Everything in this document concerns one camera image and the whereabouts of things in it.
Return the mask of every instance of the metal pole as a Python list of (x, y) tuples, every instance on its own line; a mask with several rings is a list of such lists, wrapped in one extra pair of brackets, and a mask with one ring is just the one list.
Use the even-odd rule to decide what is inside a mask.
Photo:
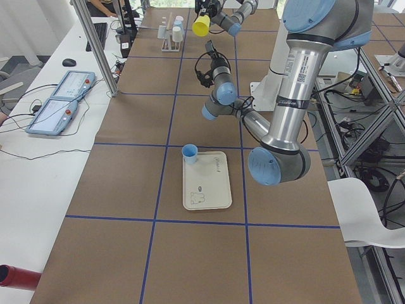
[(113, 74), (109, 69), (107, 58), (104, 54), (104, 49), (101, 46), (96, 30), (93, 26), (85, 0), (72, 0), (72, 5), (75, 8), (80, 23), (82, 24), (84, 33), (86, 34), (87, 40), (90, 43), (94, 57), (96, 57), (97, 64), (99, 65), (100, 71), (107, 83), (109, 91), (111, 92), (111, 96), (116, 96), (118, 88), (116, 86)]

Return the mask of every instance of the table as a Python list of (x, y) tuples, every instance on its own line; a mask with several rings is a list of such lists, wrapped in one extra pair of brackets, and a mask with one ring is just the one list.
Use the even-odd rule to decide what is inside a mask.
[[(169, 11), (186, 20), (181, 53), (161, 53), (156, 39)], [(264, 187), (248, 173), (257, 144), (238, 121), (201, 115), (209, 90), (193, 69), (204, 43), (248, 96), (268, 70), (275, 11), (258, 10), (236, 39), (195, 37), (193, 20), (191, 9), (147, 11), (154, 29), (139, 31), (31, 303), (361, 303), (313, 133), (309, 173)], [(183, 208), (186, 143), (226, 153), (230, 208)]]
[[(113, 20), (94, 18), (94, 22), (108, 22), (109, 25)], [(114, 54), (120, 55), (120, 45), (115, 41), (113, 30), (109, 29), (108, 35), (105, 54), (113, 66), (116, 61)], [(92, 52), (85, 52), (86, 43), (82, 27), (77, 22), (28, 89), (57, 84), (68, 70), (93, 71), (98, 79), (102, 79)], [(63, 67), (61, 62), (65, 58), (75, 59), (77, 66)], [(28, 94), (17, 104), (12, 115), (29, 113), (32, 101), (39, 99), (44, 102), (53, 89)], [(87, 109), (85, 103), (80, 103), (77, 117), (64, 131), (64, 134), (71, 134), (78, 129), (74, 136), (44, 138), (29, 136), (23, 130), (7, 132), (15, 129), (15, 124), (8, 120), (0, 128), (0, 145), (7, 152), (30, 158), (59, 150), (90, 150), (108, 107), (107, 91), (106, 84), (100, 82), (86, 96), (89, 110), (78, 129), (80, 118)], [(28, 125), (31, 119), (16, 117), (21, 126)], [(28, 161), (0, 153), (1, 263), (43, 271), (88, 156), (88, 153), (72, 152)], [(0, 303), (28, 303), (32, 295), (31, 291), (1, 288)]]

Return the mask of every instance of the red cylinder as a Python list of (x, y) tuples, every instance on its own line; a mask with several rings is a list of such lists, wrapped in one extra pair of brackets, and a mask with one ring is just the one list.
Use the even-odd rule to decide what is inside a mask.
[(9, 265), (0, 265), (0, 286), (35, 290), (41, 274)]

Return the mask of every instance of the paper tray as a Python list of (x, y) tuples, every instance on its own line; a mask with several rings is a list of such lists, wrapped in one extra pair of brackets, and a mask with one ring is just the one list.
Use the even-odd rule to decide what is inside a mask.
[(199, 152), (192, 165), (183, 160), (183, 206), (187, 210), (228, 208), (232, 204), (227, 156)]

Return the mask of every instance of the metal frame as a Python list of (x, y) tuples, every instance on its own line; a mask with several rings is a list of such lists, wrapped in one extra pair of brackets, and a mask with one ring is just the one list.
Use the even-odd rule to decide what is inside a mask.
[(104, 54), (104, 49), (101, 46), (96, 30), (93, 26), (85, 0), (72, 0), (72, 5), (75, 8), (80, 23), (82, 24), (84, 34), (90, 43), (94, 57), (97, 60), (97, 64), (99, 65), (100, 71), (107, 83), (108, 89), (111, 92), (111, 96), (116, 96), (118, 88), (116, 86), (113, 74), (109, 69), (108, 61), (106, 55)]
[[(339, 133), (334, 124), (332, 113), (327, 106), (325, 98), (322, 95), (319, 96), (322, 101), (321, 106), (325, 113), (329, 129), (331, 130), (332, 139), (339, 154), (341, 174), (346, 174), (347, 176), (351, 177), (354, 177), (354, 173), (351, 170), (350, 165), (356, 161), (360, 154), (368, 148), (368, 146), (380, 135), (381, 131), (384, 130), (391, 122), (394, 121), (397, 124), (398, 129), (405, 135), (405, 114), (400, 108), (401, 105), (405, 104), (405, 91), (402, 91), (398, 97), (394, 97), (362, 49), (360, 50), (359, 55), (362, 64), (366, 68), (368, 75), (372, 79), (378, 93), (383, 99), (385, 107), (380, 111), (371, 125), (360, 135), (359, 139), (354, 143), (354, 145), (351, 146), (347, 151), (345, 151), (343, 148)], [(318, 82), (316, 83), (316, 88), (318, 90), (321, 89)], [(402, 303), (398, 291), (393, 287), (395, 284), (387, 262), (385, 261), (385, 256), (382, 249), (373, 247), (372, 253), (374, 259), (377, 261), (379, 271), (392, 303)]]

